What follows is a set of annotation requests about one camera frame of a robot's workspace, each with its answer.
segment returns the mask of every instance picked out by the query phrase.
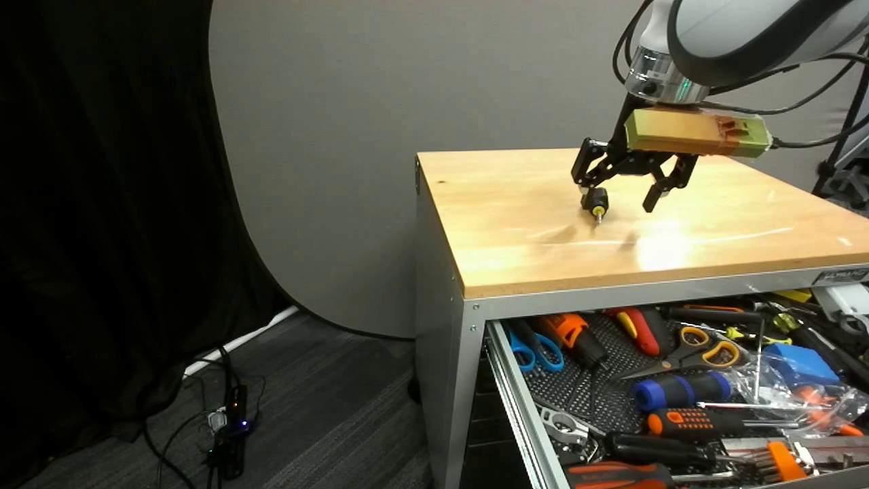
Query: red tool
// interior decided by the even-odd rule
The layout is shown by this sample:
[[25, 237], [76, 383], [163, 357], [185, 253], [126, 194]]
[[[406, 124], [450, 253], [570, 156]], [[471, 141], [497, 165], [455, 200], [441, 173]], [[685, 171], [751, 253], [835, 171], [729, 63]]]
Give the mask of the red tool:
[[666, 465], [598, 461], [568, 467], [570, 489], [668, 489], [674, 482]]
[[661, 323], [659, 318], [649, 319], [652, 310], [637, 310], [637, 306], [625, 306], [625, 310], [614, 310], [615, 319], [625, 325], [625, 332], [630, 333], [630, 338], [636, 338], [636, 348], [645, 356], [659, 356], [659, 338], [655, 333], [652, 323]]

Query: orange-handled tool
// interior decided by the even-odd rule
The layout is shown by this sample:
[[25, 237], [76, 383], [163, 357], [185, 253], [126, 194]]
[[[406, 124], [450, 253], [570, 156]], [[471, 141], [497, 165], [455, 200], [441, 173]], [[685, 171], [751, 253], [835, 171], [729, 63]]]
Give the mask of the orange-handled tool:
[[568, 467], [570, 489], [668, 489], [670, 470], [666, 465], [598, 461]]
[[649, 413], [645, 427], [657, 438], [713, 440], [746, 438], [755, 427], [799, 427], [795, 421], [759, 421], [737, 413], [717, 413], [702, 406], [674, 406]]
[[589, 323], [581, 315], [543, 315], [543, 328], [554, 336], [570, 357], [575, 357], [585, 370], [606, 366], [607, 357], [599, 338], [591, 333]]
[[799, 459], [789, 454], [785, 440], [771, 440], [766, 444], [771, 465], [778, 470], [782, 480], [799, 480], [807, 478], [807, 470], [799, 465]]

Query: wooden table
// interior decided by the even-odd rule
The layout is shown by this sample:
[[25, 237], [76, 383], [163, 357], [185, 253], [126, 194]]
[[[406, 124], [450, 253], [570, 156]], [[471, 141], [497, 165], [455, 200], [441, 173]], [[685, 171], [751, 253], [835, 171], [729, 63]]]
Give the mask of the wooden table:
[[575, 148], [418, 154], [418, 379], [437, 486], [458, 486], [488, 319], [860, 279], [869, 220], [727, 156], [641, 208], [652, 175], [577, 211]]

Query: gray backdrop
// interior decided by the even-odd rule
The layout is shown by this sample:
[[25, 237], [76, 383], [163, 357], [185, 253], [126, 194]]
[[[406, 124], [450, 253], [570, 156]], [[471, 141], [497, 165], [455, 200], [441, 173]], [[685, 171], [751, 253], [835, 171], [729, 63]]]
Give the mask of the gray backdrop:
[[[219, 0], [213, 91], [253, 242], [311, 313], [412, 333], [412, 160], [418, 148], [577, 146], [621, 102], [607, 55], [636, 0]], [[835, 64], [743, 88], [782, 105]], [[793, 116], [834, 132], [858, 75]], [[820, 151], [755, 165], [814, 181]]]

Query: floor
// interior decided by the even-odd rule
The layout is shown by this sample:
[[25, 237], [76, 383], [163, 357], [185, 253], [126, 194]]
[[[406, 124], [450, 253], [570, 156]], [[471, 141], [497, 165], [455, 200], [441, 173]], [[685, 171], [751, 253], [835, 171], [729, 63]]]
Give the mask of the floor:
[[[255, 432], [243, 474], [223, 486], [427, 489], [420, 409], [406, 394], [412, 341], [365, 336], [307, 313], [231, 352], [250, 386]], [[177, 402], [148, 417], [148, 438], [194, 489], [209, 486], [207, 413], [223, 405], [223, 370], [185, 379]], [[106, 440], [48, 465], [27, 489], [185, 486], [137, 438]]]

